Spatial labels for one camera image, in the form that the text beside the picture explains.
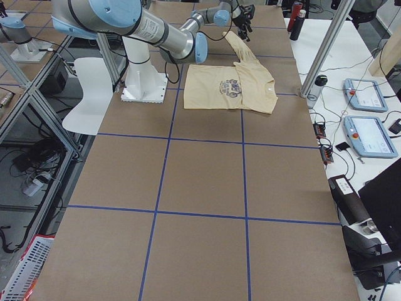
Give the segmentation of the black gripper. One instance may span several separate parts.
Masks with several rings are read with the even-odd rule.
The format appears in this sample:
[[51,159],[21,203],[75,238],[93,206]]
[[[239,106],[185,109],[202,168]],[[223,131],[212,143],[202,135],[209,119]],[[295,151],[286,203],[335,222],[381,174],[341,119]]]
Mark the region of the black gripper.
[[238,35],[242,40],[249,41],[249,33],[252,33],[251,20],[254,17],[255,5],[242,5],[238,1],[232,1],[232,20],[238,27]]

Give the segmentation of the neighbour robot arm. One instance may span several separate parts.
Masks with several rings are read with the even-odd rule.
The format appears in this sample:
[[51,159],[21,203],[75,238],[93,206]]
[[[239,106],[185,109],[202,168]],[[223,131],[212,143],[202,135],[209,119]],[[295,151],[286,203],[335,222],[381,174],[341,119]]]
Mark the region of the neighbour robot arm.
[[13,42],[16,49],[11,58],[20,63],[39,63],[47,52],[53,51],[53,44],[46,41],[36,41],[29,33],[23,19],[26,11],[6,11],[1,14],[1,43]]

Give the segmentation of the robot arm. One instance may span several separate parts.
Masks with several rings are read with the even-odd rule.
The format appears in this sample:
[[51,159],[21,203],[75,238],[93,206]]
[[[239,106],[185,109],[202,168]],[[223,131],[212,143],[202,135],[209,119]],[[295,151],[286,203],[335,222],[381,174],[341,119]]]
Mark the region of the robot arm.
[[254,5],[221,1],[218,6],[195,10],[175,28],[152,14],[140,1],[52,1],[52,20],[56,30],[70,36],[93,40],[98,33],[132,36],[160,48],[169,63],[203,63],[207,58],[207,37],[201,26],[234,23],[241,39],[248,40]]

